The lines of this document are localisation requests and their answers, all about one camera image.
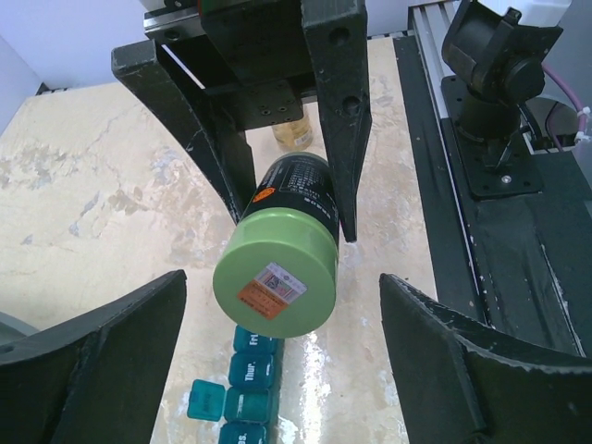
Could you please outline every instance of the table surface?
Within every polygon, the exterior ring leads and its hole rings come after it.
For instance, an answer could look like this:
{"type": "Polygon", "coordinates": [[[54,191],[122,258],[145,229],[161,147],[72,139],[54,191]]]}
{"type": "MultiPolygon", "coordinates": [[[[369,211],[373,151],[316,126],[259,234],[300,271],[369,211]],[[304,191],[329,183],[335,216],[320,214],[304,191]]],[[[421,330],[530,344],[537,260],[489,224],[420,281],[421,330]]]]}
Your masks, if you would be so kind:
{"type": "MultiPolygon", "coordinates": [[[[359,241],[342,242],[327,323],[286,342],[283,444],[407,442],[379,307],[380,273],[436,296],[397,60],[369,43],[372,130],[358,195],[359,241]]],[[[309,105],[324,155],[316,105],[309,105]]],[[[260,179],[282,155],[248,133],[260,179]]],[[[186,313],[155,444],[216,443],[220,424],[186,417],[193,379],[227,385],[234,324],[212,274],[234,225],[164,127],[118,84],[32,97],[0,137],[0,312],[39,329],[111,302],[172,269],[186,313]]]]}

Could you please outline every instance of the stained surface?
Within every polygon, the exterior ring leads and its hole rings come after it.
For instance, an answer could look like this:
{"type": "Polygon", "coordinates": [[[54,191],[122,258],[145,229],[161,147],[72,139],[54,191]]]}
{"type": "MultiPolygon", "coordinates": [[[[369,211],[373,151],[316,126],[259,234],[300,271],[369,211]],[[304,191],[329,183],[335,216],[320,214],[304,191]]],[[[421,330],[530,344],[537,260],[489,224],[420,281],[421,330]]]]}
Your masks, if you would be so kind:
{"type": "MultiPolygon", "coordinates": [[[[394,273],[436,291],[392,41],[369,42],[369,62],[374,127],[359,241],[341,244],[333,315],[287,341],[284,444],[408,441],[378,279],[394,273]]],[[[315,106],[310,112],[310,151],[322,154],[315,106]]],[[[260,179],[282,152],[270,128],[248,139],[260,179]]],[[[118,84],[34,97],[0,137],[0,188],[0,311],[35,327],[185,269],[186,314],[153,443],[216,443],[219,425],[185,412],[193,379],[228,383],[234,325],[216,304],[212,274],[233,223],[173,138],[118,84]]]]}

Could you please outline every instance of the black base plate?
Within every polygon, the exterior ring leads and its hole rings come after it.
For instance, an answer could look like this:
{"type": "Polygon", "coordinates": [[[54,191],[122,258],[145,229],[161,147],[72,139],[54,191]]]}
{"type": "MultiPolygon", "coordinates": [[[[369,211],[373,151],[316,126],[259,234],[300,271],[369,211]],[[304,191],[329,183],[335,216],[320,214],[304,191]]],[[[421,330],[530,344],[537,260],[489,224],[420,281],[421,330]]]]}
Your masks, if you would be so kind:
{"type": "MultiPolygon", "coordinates": [[[[542,191],[543,180],[522,137],[512,142],[512,153],[508,161],[494,170],[497,158],[490,153],[496,151],[493,147],[495,142],[478,143],[459,131],[457,122],[463,109],[464,96],[467,94],[466,84],[455,76],[447,77],[442,81],[442,93],[450,118],[455,122],[454,136],[471,194],[476,199],[493,199],[542,191]],[[502,180],[503,177],[510,178],[506,180],[508,183],[502,180]]],[[[501,156],[502,150],[498,148],[497,151],[501,156]]]]}

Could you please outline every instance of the wall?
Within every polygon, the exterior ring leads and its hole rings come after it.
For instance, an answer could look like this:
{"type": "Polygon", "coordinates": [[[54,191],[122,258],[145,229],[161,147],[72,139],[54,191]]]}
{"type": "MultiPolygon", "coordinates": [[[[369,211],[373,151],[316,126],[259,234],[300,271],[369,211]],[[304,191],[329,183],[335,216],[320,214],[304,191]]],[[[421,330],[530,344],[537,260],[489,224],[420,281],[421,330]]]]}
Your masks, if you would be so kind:
{"type": "Polygon", "coordinates": [[[24,100],[37,93],[40,84],[32,69],[0,37],[0,134],[24,100]]]}
{"type": "MultiPolygon", "coordinates": [[[[407,29],[410,1],[366,0],[369,34],[407,29]]],[[[144,38],[143,13],[140,0],[4,1],[0,36],[50,88],[94,85],[114,80],[112,48],[144,38]]]]}

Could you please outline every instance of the wire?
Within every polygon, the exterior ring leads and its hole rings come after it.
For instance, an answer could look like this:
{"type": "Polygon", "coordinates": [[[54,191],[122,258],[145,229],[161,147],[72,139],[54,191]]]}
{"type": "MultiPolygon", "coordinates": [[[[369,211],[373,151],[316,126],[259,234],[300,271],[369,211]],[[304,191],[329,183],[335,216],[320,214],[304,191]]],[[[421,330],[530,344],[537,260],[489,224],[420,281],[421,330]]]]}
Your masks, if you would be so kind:
{"type": "Polygon", "coordinates": [[[520,109],[520,114],[524,118],[526,125],[530,129],[530,133],[533,135],[533,142],[540,142],[543,140],[543,131],[540,129],[540,125],[538,125],[537,119],[535,115],[530,110],[527,104],[519,104],[518,108],[520,109]]]}
{"type": "Polygon", "coordinates": [[[580,114],[580,117],[578,118],[578,131],[585,132],[588,117],[584,113],[584,104],[580,98],[577,96],[572,87],[568,85],[567,82],[563,80],[552,68],[549,68],[546,64],[543,64],[543,70],[555,83],[557,83],[557,86],[559,86],[565,95],[567,95],[567,97],[572,101],[575,111],[580,114]]]}
{"type": "Polygon", "coordinates": [[[563,153],[563,146],[561,146],[561,142],[559,142],[559,137],[557,137],[555,135],[555,133],[553,132],[553,129],[551,127],[552,119],[555,116],[555,113],[559,109],[560,105],[561,105],[560,102],[555,102],[555,105],[549,111],[549,114],[547,115],[547,118],[545,119],[545,130],[547,131],[547,134],[549,135],[549,137],[553,140],[553,143],[555,143],[555,146],[557,147],[557,149],[563,153]]]}

